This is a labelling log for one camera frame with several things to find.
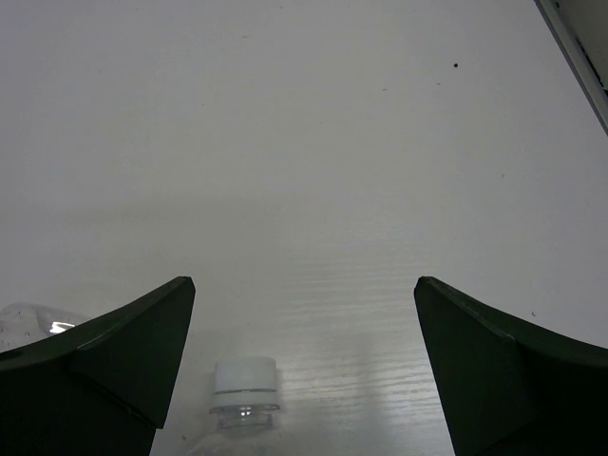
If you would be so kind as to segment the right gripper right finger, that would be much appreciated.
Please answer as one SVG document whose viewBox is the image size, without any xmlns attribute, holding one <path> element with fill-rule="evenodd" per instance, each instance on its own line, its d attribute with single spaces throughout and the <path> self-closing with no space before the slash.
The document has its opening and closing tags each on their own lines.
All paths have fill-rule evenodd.
<svg viewBox="0 0 608 456">
<path fill-rule="evenodd" d="M 414 301 L 455 454 L 606 454 L 606 349 L 435 277 Z"/>
</svg>

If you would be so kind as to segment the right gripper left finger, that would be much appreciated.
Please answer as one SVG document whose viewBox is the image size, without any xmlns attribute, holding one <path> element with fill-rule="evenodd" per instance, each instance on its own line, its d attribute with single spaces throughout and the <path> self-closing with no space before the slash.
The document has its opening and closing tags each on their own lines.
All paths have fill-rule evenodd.
<svg viewBox="0 0 608 456">
<path fill-rule="evenodd" d="M 1 352 L 4 455 L 147 455 L 163 428 L 195 301 L 176 277 L 109 313 Z"/>
</svg>

